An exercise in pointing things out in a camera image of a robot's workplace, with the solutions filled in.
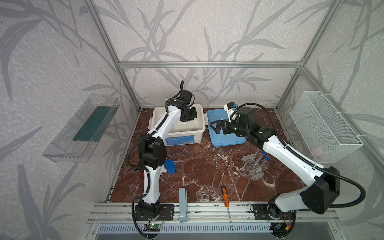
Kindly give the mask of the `clear test tube rack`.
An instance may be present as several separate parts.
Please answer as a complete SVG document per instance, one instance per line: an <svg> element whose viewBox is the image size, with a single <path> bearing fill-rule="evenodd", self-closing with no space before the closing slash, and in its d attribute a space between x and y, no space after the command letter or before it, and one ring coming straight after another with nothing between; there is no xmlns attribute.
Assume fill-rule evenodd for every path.
<svg viewBox="0 0 384 240"><path fill-rule="evenodd" d="M251 180L253 181L260 180L264 176L264 173L257 174L257 170L254 168L255 162L261 154L255 153L248 156L244 156L242 158L245 170L248 172L249 176L251 177Z"/></svg>

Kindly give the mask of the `blue plastic bin lid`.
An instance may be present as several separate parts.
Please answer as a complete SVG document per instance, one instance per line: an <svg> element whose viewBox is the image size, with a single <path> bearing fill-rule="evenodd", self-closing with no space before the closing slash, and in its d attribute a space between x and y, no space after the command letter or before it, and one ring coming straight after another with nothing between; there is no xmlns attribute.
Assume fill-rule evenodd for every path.
<svg viewBox="0 0 384 240"><path fill-rule="evenodd" d="M241 145L246 142L244 137L237 137L235 134L224 135L223 131L220 134L216 134L210 126L210 123L217 120L228 120L228 114L224 109L208 110L206 112L208 120L208 130L211 138L211 142L215 147Z"/></svg>

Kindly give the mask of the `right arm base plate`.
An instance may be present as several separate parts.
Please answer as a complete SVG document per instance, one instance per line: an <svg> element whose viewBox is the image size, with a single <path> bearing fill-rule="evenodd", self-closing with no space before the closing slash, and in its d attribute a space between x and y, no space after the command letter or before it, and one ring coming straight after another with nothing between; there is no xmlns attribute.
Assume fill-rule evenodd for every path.
<svg viewBox="0 0 384 240"><path fill-rule="evenodd" d="M256 220L279 220L279 214L275 207L269 204L252 204L251 212Z"/></svg>

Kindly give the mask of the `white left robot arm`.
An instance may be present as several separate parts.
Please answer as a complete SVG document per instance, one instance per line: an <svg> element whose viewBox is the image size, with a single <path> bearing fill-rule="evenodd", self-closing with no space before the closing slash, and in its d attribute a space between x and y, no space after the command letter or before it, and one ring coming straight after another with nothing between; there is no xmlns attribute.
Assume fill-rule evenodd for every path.
<svg viewBox="0 0 384 240"><path fill-rule="evenodd" d="M167 159L164 138L176 121L188 122L197 117L196 108L191 103L193 97L193 93L181 89L174 97L166 100L166 112L161 119L147 134L140 136L126 155L126 164L144 174L143 195L133 198L138 201L133 210L134 217L139 214L143 218L152 219L161 212L160 176L167 171L164 166Z"/></svg>

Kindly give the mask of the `white plastic storage bin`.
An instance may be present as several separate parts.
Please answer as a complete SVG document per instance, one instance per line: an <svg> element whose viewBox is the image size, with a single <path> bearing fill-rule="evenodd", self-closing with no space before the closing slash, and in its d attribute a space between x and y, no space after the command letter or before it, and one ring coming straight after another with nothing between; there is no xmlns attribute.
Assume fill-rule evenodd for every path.
<svg viewBox="0 0 384 240"><path fill-rule="evenodd" d="M202 140L203 132L206 130L206 121L203 107L194 104L197 111L197 117L188 122L181 122L181 109L175 106L168 107L168 117L162 126L153 135L163 140L165 146L198 144Z"/></svg>

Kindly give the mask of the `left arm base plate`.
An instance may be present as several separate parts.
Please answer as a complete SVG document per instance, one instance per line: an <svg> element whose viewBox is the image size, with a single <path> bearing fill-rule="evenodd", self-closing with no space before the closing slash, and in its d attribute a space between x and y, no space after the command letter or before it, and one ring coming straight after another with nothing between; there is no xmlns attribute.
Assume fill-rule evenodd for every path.
<svg viewBox="0 0 384 240"><path fill-rule="evenodd" d="M172 204L147 204L139 203L135 206L134 216L137 221L165 220L172 221L175 205Z"/></svg>

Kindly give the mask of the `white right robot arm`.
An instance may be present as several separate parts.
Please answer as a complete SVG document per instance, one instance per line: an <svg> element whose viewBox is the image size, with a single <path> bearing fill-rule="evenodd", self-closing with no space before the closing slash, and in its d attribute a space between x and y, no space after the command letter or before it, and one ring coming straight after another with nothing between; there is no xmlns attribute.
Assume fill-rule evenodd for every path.
<svg viewBox="0 0 384 240"><path fill-rule="evenodd" d="M315 163L286 143L274 122L271 123L271 128L260 126L254 106L254 103L237 106L230 102L224 106L228 119L214 121L210 123L210 127L216 134L244 137L249 143L283 163L306 185L300 190L275 195L267 206L272 219L278 220L283 214L297 210L310 210L321 215L328 208L353 207L366 198L367 193L362 185L341 176L334 167L326 168ZM357 199L344 204L334 203L340 195L341 181L359 189L360 195Z"/></svg>

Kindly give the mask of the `blue capped test tube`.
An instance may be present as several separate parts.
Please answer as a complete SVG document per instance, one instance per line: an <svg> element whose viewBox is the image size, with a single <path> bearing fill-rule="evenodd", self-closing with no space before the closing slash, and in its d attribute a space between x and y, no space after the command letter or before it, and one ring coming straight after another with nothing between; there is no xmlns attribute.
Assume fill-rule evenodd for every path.
<svg viewBox="0 0 384 240"><path fill-rule="evenodd" d="M263 167L266 163L268 163L269 157L267 155L263 155L263 157L258 161L258 166L256 168L257 174L263 174Z"/></svg>
<svg viewBox="0 0 384 240"><path fill-rule="evenodd" d="M267 153L265 151L262 151L262 154L257 158L256 162L255 162L255 165L254 165L254 168L256 169L257 166L258 166L258 161L263 157L263 155L267 155Z"/></svg>

